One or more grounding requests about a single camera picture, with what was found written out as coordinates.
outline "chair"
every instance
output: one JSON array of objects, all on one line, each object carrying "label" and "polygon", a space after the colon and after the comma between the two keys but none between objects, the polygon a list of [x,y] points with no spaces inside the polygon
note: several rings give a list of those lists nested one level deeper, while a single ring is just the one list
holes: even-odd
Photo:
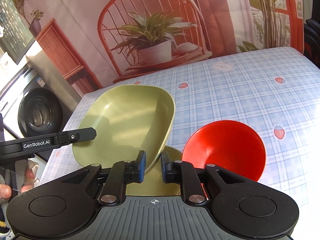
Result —
[{"label": "chair", "polygon": [[[119,35],[118,28],[133,23],[128,16],[128,12],[151,16],[163,11],[172,11],[175,17],[181,17],[184,22],[197,25],[197,27],[184,28],[183,33],[185,35],[175,36],[175,41],[177,45],[184,42],[196,44],[200,47],[198,51],[173,57],[171,62],[160,64],[159,68],[153,66],[152,69],[139,58],[137,53],[133,53],[126,58],[125,52],[120,52],[120,49],[111,51],[112,48],[124,40],[124,37]],[[114,83],[161,69],[201,61],[212,56],[212,52],[209,51],[210,44],[206,35],[203,16],[194,0],[111,0],[100,14],[98,34],[119,75]]]}]

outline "table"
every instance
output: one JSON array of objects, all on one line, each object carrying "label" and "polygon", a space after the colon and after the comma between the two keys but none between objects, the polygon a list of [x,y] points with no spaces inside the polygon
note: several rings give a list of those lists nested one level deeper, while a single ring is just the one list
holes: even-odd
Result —
[{"label": "table", "polygon": [[[175,99],[167,145],[180,151],[210,122],[243,122],[262,138],[267,163],[260,183],[290,195],[300,208],[292,237],[308,239],[318,224],[320,70],[292,48],[275,48],[214,58],[119,82],[86,94],[65,130],[76,129],[104,92],[123,84],[153,85]],[[80,168],[72,146],[54,150],[41,183]]]}]

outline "flower pot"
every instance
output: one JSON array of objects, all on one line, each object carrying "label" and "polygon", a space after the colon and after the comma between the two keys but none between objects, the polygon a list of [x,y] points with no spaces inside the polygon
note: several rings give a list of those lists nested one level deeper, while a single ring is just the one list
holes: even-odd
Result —
[{"label": "flower pot", "polygon": [[171,41],[165,41],[156,46],[140,49],[138,50],[138,54],[147,63],[147,65],[170,61],[172,59]]},{"label": "flower pot", "polygon": [[30,27],[29,27],[29,31],[36,38],[39,35],[39,33],[41,32],[40,20],[38,20],[37,18],[33,18],[32,22],[30,24]]}]

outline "person's hand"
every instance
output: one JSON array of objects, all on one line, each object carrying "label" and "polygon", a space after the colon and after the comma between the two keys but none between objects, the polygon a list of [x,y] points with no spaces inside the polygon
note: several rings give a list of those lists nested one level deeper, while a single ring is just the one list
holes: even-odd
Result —
[{"label": "person's hand", "polygon": [[[33,171],[29,168],[26,169],[25,176],[27,180],[34,180],[35,175],[33,174]],[[21,193],[25,192],[27,190],[30,190],[34,188],[33,184],[30,185],[23,185],[21,188]],[[0,199],[9,199],[11,197],[12,190],[10,186],[8,185],[0,185]]]}]

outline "finger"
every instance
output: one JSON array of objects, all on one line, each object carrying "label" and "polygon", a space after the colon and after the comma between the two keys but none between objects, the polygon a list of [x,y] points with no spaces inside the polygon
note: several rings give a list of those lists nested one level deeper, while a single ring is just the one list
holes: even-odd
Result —
[{"label": "finger", "polygon": [[11,197],[11,188],[8,185],[0,186],[0,198],[10,198]]},{"label": "finger", "polygon": [[27,179],[34,179],[35,175],[33,174],[33,171],[30,169],[26,169],[26,178]]},{"label": "finger", "polygon": [[25,192],[25,191],[28,191],[28,190],[31,190],[32,188],[34,188],[35,186],[32,184],[32,185],[24,185],[22,186],[21,188],[21,193],[22,192]]}]

